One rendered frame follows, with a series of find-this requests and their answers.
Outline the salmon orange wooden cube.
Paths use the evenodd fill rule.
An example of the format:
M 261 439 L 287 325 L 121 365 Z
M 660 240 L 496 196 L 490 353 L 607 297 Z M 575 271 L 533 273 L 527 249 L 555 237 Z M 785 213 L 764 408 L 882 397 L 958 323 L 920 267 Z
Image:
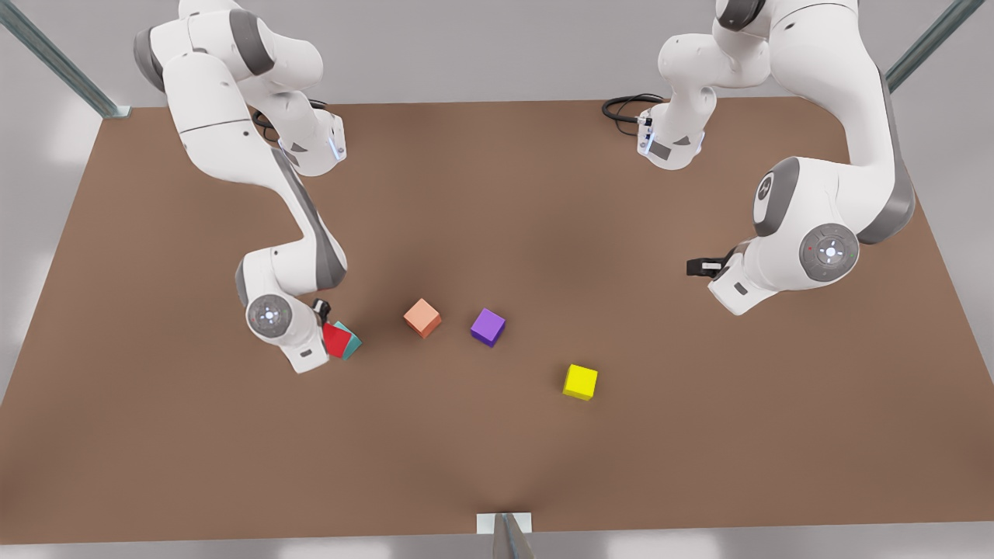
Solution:
M 412 327 L 422 339 L 426 339 L 443 321 L 440 312 L 432 304 L 423 300 L 423 298 L 416 301 L 402 317 L 407 322 L 407 325 Z

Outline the yellow wooden cube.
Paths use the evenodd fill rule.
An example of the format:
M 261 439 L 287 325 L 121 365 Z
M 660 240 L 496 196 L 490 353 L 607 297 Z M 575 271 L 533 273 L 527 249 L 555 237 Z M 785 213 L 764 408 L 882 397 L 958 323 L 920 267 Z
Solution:
M 592 400 L 597 379 L 599 371 L 571 363 L 568 365 L 562 393 L 582 401 Z

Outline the red wooden cube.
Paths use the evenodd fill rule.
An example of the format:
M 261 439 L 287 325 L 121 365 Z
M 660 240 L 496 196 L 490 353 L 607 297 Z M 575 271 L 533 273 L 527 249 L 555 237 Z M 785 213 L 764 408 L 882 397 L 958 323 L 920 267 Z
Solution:
M 331 325 L 331 323 L 324 323 L 322 326 L 322 337 L 326 352 L 331 356 L 344 359 L 344 354 L 349 347 L 349 343 L 351 343 L 353 334 L 348 332 L 347 329 L 341 329 L 341 327 Z

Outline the silver frame post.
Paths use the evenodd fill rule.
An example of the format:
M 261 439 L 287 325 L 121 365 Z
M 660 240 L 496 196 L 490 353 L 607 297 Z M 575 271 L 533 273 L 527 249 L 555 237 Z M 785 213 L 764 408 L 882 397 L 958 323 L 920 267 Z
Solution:
M 476 514 L 477 534 L 493 536 L 492 559 L 536 559 L 526 538 L 532 528 L 531 512 Z
M 973 16 L 987 0 L 953 0 L 930 25 L 930 28 L 916 40 L 885 73 L 890 92 L 904 84 L 924 61 Z
M 61 52 L 59 47 L 36 28 L 30 18 L 15 7 L 11 0 L 0 0 L 0 24 L 104 120 L 130 116 L 130 106 L 117 105 L 88 75 L 72 63 L 67 54 Z

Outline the teal wooden cube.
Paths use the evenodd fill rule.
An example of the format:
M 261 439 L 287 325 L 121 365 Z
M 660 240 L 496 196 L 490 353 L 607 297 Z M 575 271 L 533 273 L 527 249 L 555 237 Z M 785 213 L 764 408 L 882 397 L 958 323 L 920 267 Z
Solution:
M 337 321 L 333 325 L 337 329 L 335 334 L 335 350 L 336 354 L 342 360 L 348 360 L 352 354 L 358 350 L 359 346 L 362 344 L 361 339 L 351 329 L 348 329 L 341 321 Z

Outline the purple wooden cube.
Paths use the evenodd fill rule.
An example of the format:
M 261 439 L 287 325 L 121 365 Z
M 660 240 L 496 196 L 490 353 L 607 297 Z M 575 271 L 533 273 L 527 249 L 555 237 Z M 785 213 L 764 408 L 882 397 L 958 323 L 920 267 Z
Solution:
M 493 348 L 504 332 L 506 319 L 484 307 L 470 327 L 470 334 L 487 347 Z

